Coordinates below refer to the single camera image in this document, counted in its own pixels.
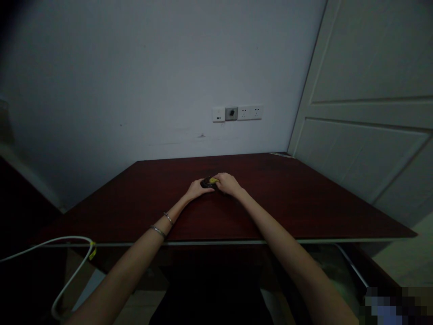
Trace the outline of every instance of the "white power cord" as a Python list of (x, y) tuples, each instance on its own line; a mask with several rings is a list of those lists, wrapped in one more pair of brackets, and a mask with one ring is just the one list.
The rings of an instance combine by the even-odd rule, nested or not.
[(53, 241), (59, 241), (59, 240), (64, 240), (64, 239), (82, 239), (85, 241), (88, 241), (90, 246), (89, 246), (89, 250), (87, 251), (86, 257), (84, 258), (84, 260), (81, 262), (81, 264), (79, 265), (79, 267), (75, 270), (74, 274), (71, 276), (71, 278), (69, 279), (69, 281), (66, 283), (66, 285), (63, 287), (62, 291), (60, 291), (59, 295), (57, 296), (57, 298), (54, 300), (53, 305), (51, 306), (51, 315), (54, 317), (54, 319), (56, 320), (62, 320), (62, 318), (60, 317), (60, 315), (57, 313), (56, 307), (57, 307), (57, 303), (60, 300), (60, 297), (62, 297), (64, 291), (66, 290), (66, 288), (69, 286), (69, 284), (71, 283), (71, 281), (75, 278), (75, 276), (77, 275), (78, 271), (81, 269), (81, 267), (84, 265), (84, 263), (86, 262), (87, 258), (90, 256), (90, 253), (92, 252), (92, 248), (95, 246), (95, 242), (92, 241), (90, 238), (87, 237), (82, 237), (82, 236), (65, 236), (65, 237), (58, 237), (58, 238), (54, 238), (54, 239), (50, 239), (48, 241), (43, 242), (42, 244), (33, 246), (32, 248), (29, 248), (25, 251), (19, 252), (17, 254), (8, 256), (2, 260), (0, 260), (1, 262), (5, 262), (7, 260), (11, 260), (14, 257), (20, 256), (22, 254), (28, 253), (38, 247), (41, 247), (43, 245), (49, 244)]

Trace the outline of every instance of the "yellow tag on cable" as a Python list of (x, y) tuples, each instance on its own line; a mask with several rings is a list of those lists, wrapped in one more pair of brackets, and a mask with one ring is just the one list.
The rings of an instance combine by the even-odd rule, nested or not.
[(92, 260), (93, 257), (95, 257), (96, 255), (96, 243), (94, 241), (92, 241), (91, 245), (95, 246), (95, 249), (93, 250), (93, 252), (89, 255), (89, 260)]

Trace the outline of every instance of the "wooden table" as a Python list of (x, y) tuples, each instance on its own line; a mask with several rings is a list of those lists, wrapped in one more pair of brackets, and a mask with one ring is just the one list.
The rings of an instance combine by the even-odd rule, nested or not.
[[(416, 233), (299, 160), (270, 153), (138, 161), (44, 228), (32, 242), (67, 235), (131, 245), (191, 181), (227, 172), (300, 242), (391, 241)], [(191, 202), (169, 245), (263, 243), (241, 204), (217, 191)]]

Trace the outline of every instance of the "silver bracelet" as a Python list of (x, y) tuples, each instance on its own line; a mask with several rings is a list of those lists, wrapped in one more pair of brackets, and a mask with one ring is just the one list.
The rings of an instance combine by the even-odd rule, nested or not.
[(162, 237), (164, 237), (164, 239), (166, 238), (165, 233), (163, 233), (161, 230), (159, 230), (158, 228), (156, 228), (154, 225), (151, 225), (149, 228), (152, 228), (153, 230), (155, 230), (157, 233), (159, 233)]
[(167, 212), (163, 212), (163, 214), (167, 217), (168, 221), (170, 221), (171, 225), (174, 226), (175, 224), (173, 223), (173, 221), (168, 216), (168, 213)]

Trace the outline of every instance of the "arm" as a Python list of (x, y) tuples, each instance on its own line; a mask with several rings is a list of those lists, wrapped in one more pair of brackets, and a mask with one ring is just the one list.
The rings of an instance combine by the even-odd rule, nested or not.
[[(189, 202), (203, 193), (214, 191), (202, 188), (200, 181), (192, 182), (186, 194), (167, 212), (173, 223)], [(171, 230), (166, 216), (161, 217), (154, 225), (166, 235)], [(66, 325), (113, 324), (163, 241), (164, 238), (159, 233), (148, 229), (120, 258), (96, 290), (68, 319)]]
[(215, 176), (223, 192), (237, 198), (256, 223), (272, 252), (292, 278), (307, 305), (313, 322), (319, 324), (358, 324), (358, 319), (317, 266), (309, 253), (265, 211), (236, 179), (222, 173)]

